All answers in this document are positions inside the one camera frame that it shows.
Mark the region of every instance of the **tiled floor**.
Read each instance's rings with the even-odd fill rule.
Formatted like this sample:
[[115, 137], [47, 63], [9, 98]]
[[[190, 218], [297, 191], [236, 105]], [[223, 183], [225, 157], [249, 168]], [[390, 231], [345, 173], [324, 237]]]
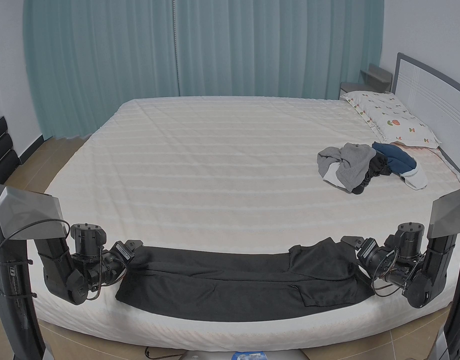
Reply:
[[[19, 166], [6, 182], [20, 189], [44, 192], [52, 179], [82, 146], [82, 139], [47, 140]], [[391, 331], [348, 343], [309, 348], [303, 351], [311, 360], [423, 360], [428, 355], [439, 327], [447, 318], [445, 308]], [[40, 321], [44, 338], [56, 360], [144, 360], [145, 347], [104, 340]], [[151, 357], [178, 355], [178, 349], [151, 348]], [[10, 360], [12, 351], [0, 323], [0, 360]]]

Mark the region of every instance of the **curtain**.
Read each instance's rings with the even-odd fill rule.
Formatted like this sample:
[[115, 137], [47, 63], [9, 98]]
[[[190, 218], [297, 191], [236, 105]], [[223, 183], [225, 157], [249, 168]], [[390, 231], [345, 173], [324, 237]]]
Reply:
[[23, 15], [45, 138], [92, 133], [135, 98], [337, 99], [382, 33], [383, 0], [25, 0]]
[[45, 138], [92, 133], [131, 99], [179, 95], [173, 0], [25, 0], [23, 22]]
[[378, 65], [383, 0], [175, 0], [182, 96], [337, 99]]

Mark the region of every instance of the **white cloth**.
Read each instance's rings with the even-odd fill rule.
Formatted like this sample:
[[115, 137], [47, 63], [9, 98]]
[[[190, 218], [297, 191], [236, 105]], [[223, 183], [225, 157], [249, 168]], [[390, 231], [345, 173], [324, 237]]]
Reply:
[[402, 173], [400, 176], [405, 179], [405, 184], [407, 184], [411, 189], [422, 189], [428, 184], [427, 175], [425, 175], [425, 172], [418, 161], [415, 169]]
[[[428, 225], [432, 202], [460, 188], [427, 148], [416, 150], [425, 191], [397, 175], [380, 176], [365, 196], [322, 180], [315, 156], [346, 142], [372, 145], [372, 130], [348, 103], [277, 97], [161, 97], [123, 104], [73, 155], [47, 193], [70, 223], [95, 223], [115, 241], [273, 254], [327, 237], [374, 237], [382, 245], [396, 223]], [[71, 252], [74, 242], [68, 241]], [[96, 337], [205, 351], [272, 351], [351, 341], [395, 328], [448, 305], [460, 265], [460, 237], [442, 294], [421, 309], [401, 292], [281, 321], [189, 321], [155, 315], [115, 299], [72, 305], [52, 295], [35, 244], [30, 277], [39, 318]]]
[[340, 167], [340, 162], [337, 161], [336, 163], [330, 164], [328, 167], [328, 171], [323, 176], [323, 180], [326, 182], [332, 183], [333, 185], [345, 189], [345, 186], [341, 183], [339, 178], [337, 177], [337, 170]]

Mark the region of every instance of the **headboard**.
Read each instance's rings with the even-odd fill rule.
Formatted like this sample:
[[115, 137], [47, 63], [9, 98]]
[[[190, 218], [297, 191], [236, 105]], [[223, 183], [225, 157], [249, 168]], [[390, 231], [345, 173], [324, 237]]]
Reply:
[[398, 53], [392, 93], [432, 129], [442, 153], [460, 171], [460, 83]]

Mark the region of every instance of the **white wall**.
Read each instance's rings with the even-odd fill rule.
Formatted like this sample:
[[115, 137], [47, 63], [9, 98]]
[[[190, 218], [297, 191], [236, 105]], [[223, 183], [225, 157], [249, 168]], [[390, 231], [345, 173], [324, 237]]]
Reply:
[[5, 116], [18, 156], [42, 134], [25, 65], [23, 2], [0, 0], [0, 116]]
[[385, 0], [380, 66], [403, 52], [460, 83], [460, 0]]

